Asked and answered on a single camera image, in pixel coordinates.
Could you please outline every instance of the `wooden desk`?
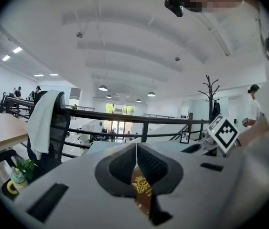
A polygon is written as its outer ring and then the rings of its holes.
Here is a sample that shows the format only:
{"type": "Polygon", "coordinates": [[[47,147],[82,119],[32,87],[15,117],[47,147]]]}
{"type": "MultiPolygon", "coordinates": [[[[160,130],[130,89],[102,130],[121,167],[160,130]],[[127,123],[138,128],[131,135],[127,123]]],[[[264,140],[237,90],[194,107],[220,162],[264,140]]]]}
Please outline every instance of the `wooden desk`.
{"type": "Polygon", "coordinates": [[[11,114],[0,114],[0,151],[26,141],[27,123],[11,114]]]}

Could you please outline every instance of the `chair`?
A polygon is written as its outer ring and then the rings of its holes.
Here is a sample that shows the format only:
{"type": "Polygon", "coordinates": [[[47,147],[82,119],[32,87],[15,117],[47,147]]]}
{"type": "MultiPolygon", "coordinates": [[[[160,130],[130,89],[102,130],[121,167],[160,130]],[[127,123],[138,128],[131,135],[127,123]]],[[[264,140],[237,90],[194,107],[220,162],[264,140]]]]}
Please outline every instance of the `chair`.
{"type": "MultiPolygon", "coordinates": [[[[37,95],[34,100],[35,105],[45,93],[46,91],[42,91],[37,95]]],[[[62,149],[71,121],[69,113],[61,109],[61,107],[64,107],[64,105],[64,93],[60,93],[54,103],[53,116],[50,128],[50,145],[48,154],[42,154],[41,159],[37,160],[35,154],[31,150],[31,143],[28,137],[28,157],[35,163],[33,178],[30,182],[33,182],[34,180],[38,179],[42,175],[46,174],[47,172],[61,164],[62,149]]],[[[29,116],[31,116],[33,110],[34,107],[31,109],[29,116]]],[[[6,160],[10,167],[15,167],[14,162],[11,160],[12,156],[14,156],[15,158],[19,157],[15,150],[4,151],[0,153],[0,162],[6,160]]],[[[16,195],[12,195],[7,191],[7,183],[9,181],[10,179],[3,184],[1,189],[4,195],[13,200],[16,195]]]]}

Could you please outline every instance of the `ceiling light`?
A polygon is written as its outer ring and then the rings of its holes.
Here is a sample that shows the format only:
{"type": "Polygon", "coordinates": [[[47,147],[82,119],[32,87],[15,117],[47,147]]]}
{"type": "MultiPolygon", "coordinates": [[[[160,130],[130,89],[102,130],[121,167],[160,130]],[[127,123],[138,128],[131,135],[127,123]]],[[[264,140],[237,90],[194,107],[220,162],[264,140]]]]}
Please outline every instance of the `ceiling light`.
{"type": "Polygon", "coordinates": [[[150,92],[150,93],[147,94],[147,96],[148,97],[155,97],[155,94],[154,94],[154,92],[150,92]]]}
{"type": "Polygon", "coordinates": [[[99,87],[99,90],[101,90],[101,91],[107,91],[108,90],[108,88],[105,86],[105,85],[101,85],[100,87],[99,87]]]}
{"type": "Polygon", "coordinates": [[[10,56],[9,55],[6,55],[2,60],[3,61],[6,61],[6,60],[8,60],[10,58],[10,56]]]}
{"type": "Polygon", "coordinates": [[[18,47],[18,48],[16,48],[16,49],[13,50],[14,53],[17,53],[19,51],[22,51],[22,48],[18,47]]]}

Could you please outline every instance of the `green plant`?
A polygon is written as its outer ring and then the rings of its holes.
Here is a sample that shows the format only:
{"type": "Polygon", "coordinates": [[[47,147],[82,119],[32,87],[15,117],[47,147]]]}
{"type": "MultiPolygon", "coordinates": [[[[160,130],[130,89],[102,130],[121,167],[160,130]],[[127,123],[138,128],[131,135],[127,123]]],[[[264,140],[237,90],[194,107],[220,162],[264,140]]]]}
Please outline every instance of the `green plant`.
{"type": "Polygon", "coordinates": [[[17,168],[23,173],[26,180],[31,180],[33,177],[34,162],[29,159],[21,159],[17,162],[17,168]]]}

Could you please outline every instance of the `black slot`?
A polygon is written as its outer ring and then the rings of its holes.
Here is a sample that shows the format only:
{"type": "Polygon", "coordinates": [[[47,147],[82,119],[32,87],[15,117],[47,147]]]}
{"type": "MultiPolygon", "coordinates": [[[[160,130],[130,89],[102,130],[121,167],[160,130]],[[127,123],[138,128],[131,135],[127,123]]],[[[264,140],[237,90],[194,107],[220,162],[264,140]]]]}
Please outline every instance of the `black slot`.
{"type": "Polygon", "coordinates": [[[67,190],[68,186],[55,183],[27,210],[27,213],[44,223],[67,190]]]}
{"type": "Polygon", "coordinates": [[[207,168],[207,169],[210,169],[210,170],[215,170],[215,171],[218,171],[218,172],[221,172],[224,169],[223,166],[213,165],[213,164],[210,164],[210,163],[202,163],[200,166],[203,167],[203,168],[207,168]]]}

